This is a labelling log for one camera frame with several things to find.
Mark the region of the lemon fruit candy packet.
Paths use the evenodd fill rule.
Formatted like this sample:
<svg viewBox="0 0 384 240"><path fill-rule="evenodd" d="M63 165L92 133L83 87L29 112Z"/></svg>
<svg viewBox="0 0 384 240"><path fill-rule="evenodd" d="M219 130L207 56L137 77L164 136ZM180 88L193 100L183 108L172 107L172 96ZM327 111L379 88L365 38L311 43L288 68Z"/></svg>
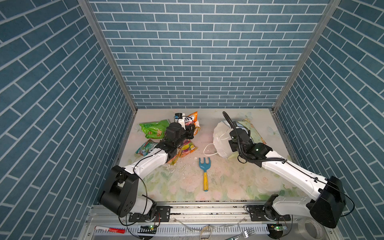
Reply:
<svg viewBox="0 0 384 240"><path fill-rule="evenodd" d="M176 155L170 161L168 161L168 164L174 165L179 159L184 158L197 149L198 147L191 140L185 140L177 149Z"/></svg>

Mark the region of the illustrated paper gift bag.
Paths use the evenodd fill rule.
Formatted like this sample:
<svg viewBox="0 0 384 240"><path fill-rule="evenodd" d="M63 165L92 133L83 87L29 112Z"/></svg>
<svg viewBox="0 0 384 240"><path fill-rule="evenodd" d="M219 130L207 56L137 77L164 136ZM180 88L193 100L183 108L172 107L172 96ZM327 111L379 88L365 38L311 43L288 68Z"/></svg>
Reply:
<svg viewBox="0 0 384 240"><path fill-rule="evenodd" d="M255 126L251 123L249 119L244 119L243 121L236 121L238 128L243 129L245 131L250 131L250 138L253 140L255 144L263 143L266 144L265 140L261 137L259 132L256 130ZM230 132L233 129L230 127L229 123L224 120L218 123L218 125L214 129L213 133L213 143L208 144L204 148L204 155L207 157L218 155L224 159L228 159L237 154L237 152L233 152L230 147L229 141L232 140Z"/></svg>

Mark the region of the orange biscuit packet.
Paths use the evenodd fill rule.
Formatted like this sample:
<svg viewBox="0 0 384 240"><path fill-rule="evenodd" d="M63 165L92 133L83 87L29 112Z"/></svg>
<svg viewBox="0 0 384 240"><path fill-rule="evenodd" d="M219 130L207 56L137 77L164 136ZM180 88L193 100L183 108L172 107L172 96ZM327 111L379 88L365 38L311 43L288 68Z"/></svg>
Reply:
<svg viewBox="0 0 384 240"><path fill-rule="evenodd" d="M185 125L195 125L198 120L198 112L194 112L185 117Z"/></svg>

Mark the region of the green chips bag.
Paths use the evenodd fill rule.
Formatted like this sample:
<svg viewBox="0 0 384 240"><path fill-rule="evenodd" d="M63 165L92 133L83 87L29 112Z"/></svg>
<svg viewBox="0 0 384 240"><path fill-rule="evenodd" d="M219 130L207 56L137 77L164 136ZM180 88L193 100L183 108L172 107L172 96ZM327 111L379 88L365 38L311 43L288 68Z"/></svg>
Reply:
<svg viewBox="0 0 384 240"><path fill-rule="evenodd" d="M169 125L169 120L139 124L147 139L162 139Z"/></svg>

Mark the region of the yellow corn chips packet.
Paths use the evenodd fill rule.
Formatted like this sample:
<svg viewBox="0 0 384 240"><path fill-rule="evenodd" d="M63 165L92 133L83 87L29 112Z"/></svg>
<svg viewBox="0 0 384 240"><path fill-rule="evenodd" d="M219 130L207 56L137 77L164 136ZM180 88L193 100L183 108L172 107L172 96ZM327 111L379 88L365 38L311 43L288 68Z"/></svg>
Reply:
<svg viewBox="0 0 384 240"><path fill-rule="evenodd" d="M196 136L198 134L198 132L200 131L201 127L200 127L200 123L198 120L196 120L194 122L194 126L195 126L195 129L194 129L194 136Z"/></svg>

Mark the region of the teal red snack packet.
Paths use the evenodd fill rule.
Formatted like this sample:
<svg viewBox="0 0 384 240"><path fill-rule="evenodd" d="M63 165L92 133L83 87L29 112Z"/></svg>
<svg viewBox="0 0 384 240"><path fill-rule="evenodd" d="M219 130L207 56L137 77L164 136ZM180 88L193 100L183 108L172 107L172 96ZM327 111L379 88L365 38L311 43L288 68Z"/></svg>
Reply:
<svg viewBox="0 0 384 240"><path fill-rule="evenodd" d="M157 145L153 140L149 139L142 144L136 151L137 155L147 156Z"/></svg>

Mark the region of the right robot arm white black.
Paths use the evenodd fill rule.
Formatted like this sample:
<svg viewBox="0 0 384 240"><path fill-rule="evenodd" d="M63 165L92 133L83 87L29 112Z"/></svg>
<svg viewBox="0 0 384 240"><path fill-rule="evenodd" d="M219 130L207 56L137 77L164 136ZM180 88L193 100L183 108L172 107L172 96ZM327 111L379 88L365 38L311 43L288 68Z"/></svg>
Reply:
<svg viewBox="0 0 384 240"><path fill-rule="evenodd" d="M324 227L336 228L347 204L342 181L337 177L312 173L283 158L271 147L255 144L250 132L234 128L229 141L232 151L247 163L269 170L305 193L302 198L272 195L264 204L266 218L275 221L280 216L309 217Z"/></svg>

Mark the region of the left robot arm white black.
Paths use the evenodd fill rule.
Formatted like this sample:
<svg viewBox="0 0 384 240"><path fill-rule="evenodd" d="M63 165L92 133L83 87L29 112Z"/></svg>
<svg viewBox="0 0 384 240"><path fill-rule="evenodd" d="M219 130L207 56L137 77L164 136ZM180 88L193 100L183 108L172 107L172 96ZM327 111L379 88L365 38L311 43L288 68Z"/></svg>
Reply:
<svg viewBox="0 0 384 240"><path fill-rule="evenodd" d="M194 124L183 127L180 123L171 123L164 138L146 156L126 167L114 166L104 182L99 203L119 218L141 214L142 220L151 220L157 203L147 194L138 195L139 182L172 160L182 144L194 138L195 128Z"/></svg>

